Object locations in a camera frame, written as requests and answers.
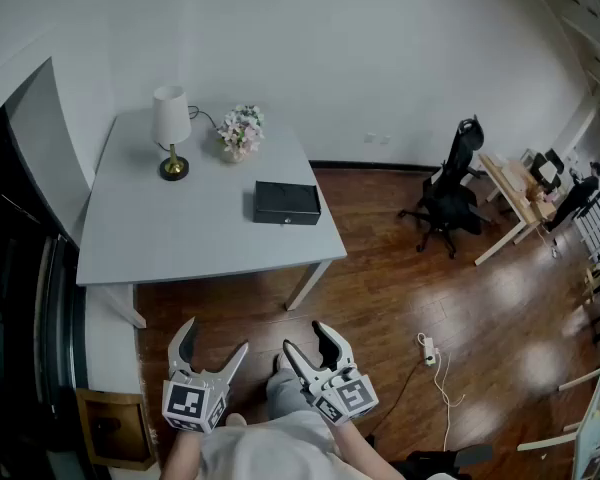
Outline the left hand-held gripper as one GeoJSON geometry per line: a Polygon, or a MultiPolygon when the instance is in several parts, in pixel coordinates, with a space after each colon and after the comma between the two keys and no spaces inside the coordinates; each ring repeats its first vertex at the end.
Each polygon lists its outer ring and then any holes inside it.
{"type": "Polygon", "coordinates": [[[186,321],[168,346],[168,381],[163,383],[162,416],[176,430],[210,434],[227,409],[231,383],[249,351],[244,341],[227,357],[216,372],[192,373],[191,361],[197,335],[192,317],[186,321]]]}

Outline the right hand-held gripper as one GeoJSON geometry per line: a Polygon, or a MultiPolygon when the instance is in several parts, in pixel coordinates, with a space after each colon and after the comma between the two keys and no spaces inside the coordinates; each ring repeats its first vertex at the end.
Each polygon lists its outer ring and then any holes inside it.
{"type": "Polygon", "coordinates": [[[312,327],[322,356],[320,368],[287,339],[283,342],[283,352],[302,380],[303,389],[312,395],[313,407],[331,424],[344,424],[364,416],[379,403],[370,377],[352,365],[352,348],[341,334],[317,320],[312,327]],[[324,369],[340,370],[325,380],[324,369]]]}

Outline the black drawer box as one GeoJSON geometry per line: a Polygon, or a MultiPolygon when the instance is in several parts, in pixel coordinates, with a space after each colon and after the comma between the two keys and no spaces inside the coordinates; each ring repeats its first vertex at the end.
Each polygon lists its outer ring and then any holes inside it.
{"type": "Polygon", "coordinates": [[[321,203],[316,185],[257,181],[253,219],[256,223],[316,225],[321,203]]]}

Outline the person's right forearm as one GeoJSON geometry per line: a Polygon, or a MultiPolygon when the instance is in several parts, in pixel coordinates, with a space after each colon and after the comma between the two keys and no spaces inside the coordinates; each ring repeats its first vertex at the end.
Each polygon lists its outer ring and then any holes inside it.
{"type": "Polygon", "coordinates": [[[372,480],[378,478],[375,450],[362,437],[356,426],[347,421],[341,425],[328,424],[342,460],[372,480]]]}

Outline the person's left forearm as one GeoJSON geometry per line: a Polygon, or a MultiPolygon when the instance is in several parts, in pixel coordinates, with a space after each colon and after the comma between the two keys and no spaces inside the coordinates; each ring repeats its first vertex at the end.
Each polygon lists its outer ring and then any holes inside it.
{"type": "Polygon", "coordinates": [[[203,433],[179,430],[160,480],[205,480],[201,453],[204,438],[203,433]]]}

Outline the person's grey trouser leg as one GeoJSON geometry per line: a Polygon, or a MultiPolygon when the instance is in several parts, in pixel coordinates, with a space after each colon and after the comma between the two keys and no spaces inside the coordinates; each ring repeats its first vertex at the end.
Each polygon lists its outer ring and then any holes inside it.
{"type": "Polygon", "coordinates": [[[298,411],[312,411],[299,379],[291,368],[278,369],[266,384],[267,413],[270,420],[298,411]]]}

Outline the white table leg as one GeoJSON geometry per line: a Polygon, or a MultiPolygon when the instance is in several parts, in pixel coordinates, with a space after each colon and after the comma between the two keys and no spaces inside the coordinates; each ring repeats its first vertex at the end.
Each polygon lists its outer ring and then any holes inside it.
{"type": "Polygon", "coordinates": [[[133,284],[98,285],[97,289],[105,304],[121,318],[136,329],[146,328],[145,318],[135,308],[133,284]]]}
{"type": "Polygon", "coordinates": [[[315,284],[320,280],[322,275],[331,265],[331,260],[325,260],[310,264],[300,281],[297,283],[289,298],[286,300],[284,307],[287,311],[295,310],[304,300],[306,295],[312,290],[315,284]]]}

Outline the person's white shirt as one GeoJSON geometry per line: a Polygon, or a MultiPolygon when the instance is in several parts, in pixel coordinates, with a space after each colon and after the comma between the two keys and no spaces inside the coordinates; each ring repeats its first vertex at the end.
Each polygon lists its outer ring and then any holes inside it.
{"type": "MultiPolygon", "coordinates": [[[[342,460],[328,424],[298,411],[204,438],[205,480],[372,480],[342,460]]],[[[376,451],[376,480],[403,480],[376,451]]]]}

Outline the wooden open box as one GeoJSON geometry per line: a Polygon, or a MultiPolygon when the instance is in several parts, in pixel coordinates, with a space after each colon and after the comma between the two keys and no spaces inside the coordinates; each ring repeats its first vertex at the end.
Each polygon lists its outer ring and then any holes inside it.
{"type": "Polygon", "coordinates": [[[91,464],[147,471],[156,463],[140,394],[77,388],[76,402],[91,464]]]}

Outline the black glass door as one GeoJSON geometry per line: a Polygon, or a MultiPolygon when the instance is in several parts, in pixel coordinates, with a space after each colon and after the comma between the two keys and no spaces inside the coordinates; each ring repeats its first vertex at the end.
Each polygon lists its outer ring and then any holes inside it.
{"type": "Polygon", "coordinates": [[[86,480],[86,292],[0,110],[0,479],[86,480]]]}

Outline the black office chair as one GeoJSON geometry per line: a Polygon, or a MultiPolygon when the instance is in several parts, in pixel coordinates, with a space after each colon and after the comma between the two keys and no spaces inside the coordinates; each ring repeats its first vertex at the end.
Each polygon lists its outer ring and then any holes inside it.
{"type": "Polygon", "coordinates": [[[428,230],[416,245],[417,252],[423,252],[432,234],[439,234],[454,259],[457,248],[451,232],[463,230],[471,235],[482,234],[482,224],[490,224],[491,219],[478,209],[477,197],[462,180],[470,175],[476,179],[480,173],[471,167],[474,154],[484,145],[484,131],[476,115],[459,122],[453,138],[449,156],[440,169],[423,182],[422,196],[416,203],[416,210],[403,208],[398,218],[412,216],[417,226],[427,222],[428,230]]]}

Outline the white table lamp brass base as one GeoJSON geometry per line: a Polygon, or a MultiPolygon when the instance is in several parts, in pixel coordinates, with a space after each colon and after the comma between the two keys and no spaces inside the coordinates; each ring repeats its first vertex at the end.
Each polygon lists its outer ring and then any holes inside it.
{"type": "Polygon", "coordinates": [[[188,161],[178,156],[175,146],[191,134],[191,120],[186,92],[181,86],[163,86],[153,93],[152,138],[168,151],[168,157],[159,167],[159,174],[167,181],[183,179],[189,172],[188,161]]]}

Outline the light wooden desk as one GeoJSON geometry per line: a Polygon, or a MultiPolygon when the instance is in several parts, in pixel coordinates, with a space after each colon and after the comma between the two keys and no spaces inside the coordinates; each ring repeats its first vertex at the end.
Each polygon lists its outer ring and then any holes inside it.
{"type": "Polygon", "coordinates": [[[487,201],[502,195],[518,222],[475,260],[476,266],[486,262],[510,242],[517,245],[532,232],[539,231],[540,225],[550,220],[556,212],[555,205],[545,199],[543,187],[519,160],[499,162],[497,157],[487,154],[479,154],[478,159],[495,185],[487,201]]]}

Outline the small black chair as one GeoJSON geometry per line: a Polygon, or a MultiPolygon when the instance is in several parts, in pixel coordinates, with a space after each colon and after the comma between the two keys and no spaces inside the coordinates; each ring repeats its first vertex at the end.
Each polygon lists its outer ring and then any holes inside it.
{"type": "Polygon", "coordinates": [[[544,191],[550,193],[561,186],[560,175],[564,172],[564,163],[554,149],[549,149],[535,155],[529,172],[544,191]]]}

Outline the white wooden frame stand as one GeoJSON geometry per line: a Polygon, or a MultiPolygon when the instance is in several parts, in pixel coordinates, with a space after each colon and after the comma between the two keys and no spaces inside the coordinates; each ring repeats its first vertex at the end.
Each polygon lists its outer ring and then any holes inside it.
{"type": "Polygon", "coordinates": [[[593,480],[600,467],[600,367],[559,385],[557,391],[563,392],[590,380],[595,380],[595,387],[579,422],[565,426],[557,437],[521,443],[516,450],[525,452],[574,443],[571,480],[593,480]]]}

